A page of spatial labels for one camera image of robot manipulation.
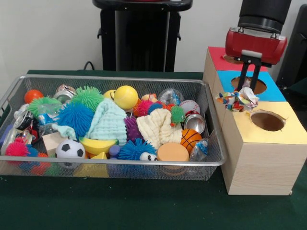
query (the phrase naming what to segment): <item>black stand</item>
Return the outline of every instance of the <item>black stand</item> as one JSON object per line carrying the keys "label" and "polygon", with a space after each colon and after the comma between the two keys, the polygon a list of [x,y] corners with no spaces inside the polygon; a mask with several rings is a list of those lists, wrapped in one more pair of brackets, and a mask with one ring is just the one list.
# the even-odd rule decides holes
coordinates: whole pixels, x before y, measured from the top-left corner
{"label": "black stand", "polygon": [[93,0],[101,10],[104,70],[174,71],[179,11],[192,0]]}

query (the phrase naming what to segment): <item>metal basket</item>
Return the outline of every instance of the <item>metal basket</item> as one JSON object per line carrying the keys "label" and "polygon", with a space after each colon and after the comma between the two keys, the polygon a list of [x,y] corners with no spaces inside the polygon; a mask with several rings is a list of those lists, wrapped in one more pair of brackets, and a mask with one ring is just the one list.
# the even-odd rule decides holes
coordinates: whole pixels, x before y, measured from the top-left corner
{"label": "metal basket", "polygon": [[[157,95],[166,88],[174,88],[182,92],[185,100],[195,100],[201,115],[206,119],[204,138],[210,141],[207,162],[177,161],[122,161],[92,159],[59,159],[33,157],[0,156],[0,175],[37,175],[61,177],[110,177],[110,178],[142,178],[142,179],[175,179],[175,180],[208,180],[217,166],[225,161],[226,148],[217,121],[213,99],[209,86],[200,80],[171,79],[135,79],[115,77],[83,77],[83,76],[40,76],[27,75],[20,77],[10,86],[0,101],[3,124],[0,136],[7,125],[14,123],[13,113],[24,104],[24,94],[37,89],[44,95],[53,96],[55,89],[61,84],[74,88],[95,86],[101,92],[117,89],[122,85],[134,87],[139,95],[150,92]],[[46,152],[43,141],[34,145],[40,152]],[[74,169],[63,168],[64,163],[71,163]]]}

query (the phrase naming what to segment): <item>crumpled paper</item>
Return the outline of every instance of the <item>crumpled paper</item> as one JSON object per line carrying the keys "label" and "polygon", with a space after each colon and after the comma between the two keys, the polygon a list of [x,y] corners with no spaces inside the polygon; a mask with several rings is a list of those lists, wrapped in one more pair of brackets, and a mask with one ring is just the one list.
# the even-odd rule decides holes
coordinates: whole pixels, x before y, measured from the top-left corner
{"label": "crumpled paper", "polygon": [[249,81],[245,82],[243,88],[238,92],[219,93],[215,99],[224,104],[226,110],[232,112],[251,112],[258,106],[259,97],[255,96],[249,87]]}

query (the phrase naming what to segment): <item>green spiky ball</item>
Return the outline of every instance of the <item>green spiky ball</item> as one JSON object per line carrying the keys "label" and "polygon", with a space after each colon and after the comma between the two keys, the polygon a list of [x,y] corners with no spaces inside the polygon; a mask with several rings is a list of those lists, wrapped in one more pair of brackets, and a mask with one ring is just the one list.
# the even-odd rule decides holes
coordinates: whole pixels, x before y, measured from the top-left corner
{"label": "green spiky ball", "polygon": [[33,113],[35,117],[38,117],[38,109],[43,104],[61,104],[57,99],[51,97],[42,97],[34,99],[28,106],[27,110]]}
{"label": "green spiky ball", "polygon": [[171,117],[172,123],[179,124],[186,120],[186,115],[184,113],[184,110],[179,106],[173,106],[171,108],[171,114],[172,114]]}
{"label": "green spiky ball", "polygon": [[95,87],[84,86],[76,90],[76,95],[72,98],[73,103],[82,103],[90,108],[93,112],[96,111],[98,105],[103,101],[104,97],[101,92]]}

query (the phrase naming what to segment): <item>shape sorter box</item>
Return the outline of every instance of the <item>shape sorter box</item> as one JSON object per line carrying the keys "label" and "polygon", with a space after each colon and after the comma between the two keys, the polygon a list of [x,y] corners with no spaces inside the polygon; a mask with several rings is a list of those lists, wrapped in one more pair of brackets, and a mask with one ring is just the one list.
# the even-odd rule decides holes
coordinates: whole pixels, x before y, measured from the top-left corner
{"label": "shape sorter box", "polygon": [[[238,85],[240,71],[217,71],[214,81],[212,96],[213,98],[220,92],[233,92]],[[252,77],[253,71],[247,72],[247,77]],[[268,102],[285,102],[283,94],[280,92],[272,77],[268,72],[260,72],[256,84],[255,95],[259,97],[259,101]],[[220,126],[223,127],[224,116],[226,113],[225,105],[214,101],[216,113]]]}
{"label": "shape sorter box", "polygon": [[225,113],[222,165],[230,195],[288,195],[307,157],[307,132],[288,102]]}
{"label": "shape sorter box", "polygon": [[[209,84],[211,92],[218,70],[242,70],[243,65],[240,62],[230,60],[232,59],[231,57],[225,58],[225,55],[226,52],[223,47],[208,47],[203,81]],[[248,71],[254,71],[254,69],[255,66],[250,65]],[[267,71],[267,68],[261,67],[260,71]]]}

